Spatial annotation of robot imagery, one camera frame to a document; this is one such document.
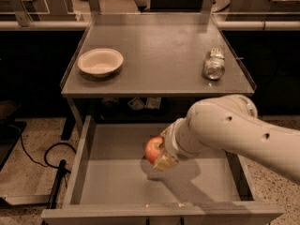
drawer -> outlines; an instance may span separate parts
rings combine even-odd
[[[283,211],[255,199],[242,157],[208,149],[158,172],[147,141],[168,124],[97,124],[87,116],[64,204],[46,209],[52,224],[255,224]]]

drawer handle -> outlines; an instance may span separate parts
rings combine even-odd
[[[150,225],[150,218],[146,220],[146,225]],[[180,225],[185,225],[185,220],[182,217],[180,217]]]

apple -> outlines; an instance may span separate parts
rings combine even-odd
[[[144,149],[147,160],[153,164],[158,158],[162,148],[164,148],[163,137],[157,136],[150,139]]]

cabinet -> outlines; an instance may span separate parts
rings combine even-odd
[[[59,82],[83,32],[1,31],[0,100],[22,104],[21,117],[67,116]]]
[[[208,149],[167,172],[153,171],[143,149],[169,125],[166,116],[152,117],[151,123],[96,122],[93,104],[99,98],[168,98],[171,113],[177,98],[178,105],[185,98],[251,96],[254,89],[222,35],[211,21],[203,21],[201,14],[96,16],[78,56],[108,47],[124,55],[124,64],[99,79],[81,74],[75,59],[63,80],[62,94],[76,116],[81,140],[64,204],[44,210],[46,222],[257,225],[282,213],[277,206],[256,201],[243,158],[221,150]],[[207,52],[216,46],[225,51],[226,73],[212,82],[202,76],[202,69]]]

white bowl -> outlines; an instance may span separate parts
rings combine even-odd
[[[114,49],[94,49],[82,54],[77,65],[82,72],[103,78],[120,68],[122,63],[120,52]]]

